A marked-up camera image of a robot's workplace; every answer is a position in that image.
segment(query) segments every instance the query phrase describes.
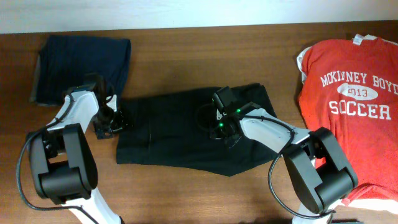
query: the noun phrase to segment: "white wall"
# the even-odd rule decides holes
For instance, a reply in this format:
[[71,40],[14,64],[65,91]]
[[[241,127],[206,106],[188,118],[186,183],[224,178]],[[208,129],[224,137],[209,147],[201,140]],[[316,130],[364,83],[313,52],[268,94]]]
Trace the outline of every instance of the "white wall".
[[385,19],[397,0],[0,0],[0,33]]

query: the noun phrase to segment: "wood grain surface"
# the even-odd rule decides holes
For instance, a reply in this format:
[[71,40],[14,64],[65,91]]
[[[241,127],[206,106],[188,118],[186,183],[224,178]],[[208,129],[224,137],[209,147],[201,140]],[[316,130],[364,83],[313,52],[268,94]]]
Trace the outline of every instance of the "wood grain surface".
[[[304,128],[296,105],[300,91],[297,54],[325,39],[372,34],[398,42],[398,22],[345,22],[189,29],[68,32],[131,39],[129,78],[123,97],[135,98],[206,86],[259,82],[278,117]],[[0,35],[0,223],[78,223],[68,211],[38,212],[17,193],[16,161],[28,131],[47,124],[60,107],[30,104],[37,53],[48,33]],[[283,223],[292,216],[269,193],[269,163],[234,177],[163,166],[117,165],[118,138],[98,141],[86,133],[98,166],[98,187],[126,223]],[[34,190],[25,156],[22,185],[35,205],[52,206]],[[297,209],[283,161],[273,183],[281,199]],[[338,207],[335,219],[397,223],[398,216]]]

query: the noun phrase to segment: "red jersey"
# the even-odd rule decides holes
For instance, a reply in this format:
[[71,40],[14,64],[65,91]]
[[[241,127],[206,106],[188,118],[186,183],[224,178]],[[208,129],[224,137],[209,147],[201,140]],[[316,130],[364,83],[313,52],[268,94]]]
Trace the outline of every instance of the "red jersey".
[[398,201],[398,46],[370,35],[325,40],[297,60],[304,82],[298,102],[308,128],[330,129],[358,175],[358,187],[343,203]]

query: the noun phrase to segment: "folded black garment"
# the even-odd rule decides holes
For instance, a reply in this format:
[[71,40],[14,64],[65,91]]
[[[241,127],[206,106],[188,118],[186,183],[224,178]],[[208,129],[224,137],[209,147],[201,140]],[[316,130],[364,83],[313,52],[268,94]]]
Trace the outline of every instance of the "folded black garment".
[[30,100],[63,104],[63,92],[82,85],[90,73],[103,76],[120,96],[127,81],[130,52],[128,39],[51,35],[39,52]]
[[[211,102],[219,87],[202,88],[151,98],[125,100],[134,127],[120,133],[116,151],[118,164],[187,167],[232,176],[273,158],[276,153],[242,136],[238,141],[210,139],[197,125],[195,113]],[[260,84],[232,88],[243,102],[261,105],[276,117],[266,89]],[[216,110],[201,112],[200,119],[216,119]]]

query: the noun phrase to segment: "clothing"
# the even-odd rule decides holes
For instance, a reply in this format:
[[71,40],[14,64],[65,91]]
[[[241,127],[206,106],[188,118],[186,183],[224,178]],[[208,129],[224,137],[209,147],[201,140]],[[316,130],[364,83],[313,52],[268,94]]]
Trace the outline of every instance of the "clothing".
[[112,94],[112,85],[120,96],[127,81],[130,53],[128,39],[51,35],[39,52],[30,101],[62,105],[63,92],[82,85],[89,73],[103,76],[108,94]]
[[325,40],[298,56],[298,102],[308,128],[330,129],[358,175],[345,205],[398,201],[398,46],[370,35],[356,40]]
[[[201,106],[211,103],[211,96],[219,89],[122,101],[121,106],[132,114],[134,127],[119,135],[116,162],[187,167],[232,176],[275,158],[274,151],[257,141],[242,136],[225,144],[222,139],[210,139],[209,132],[198,127],[196,114],[200,124],[217,125],[216,109],[211,104]],[[257,103],[276,116],[262,85],[232,91],[239,100]]]

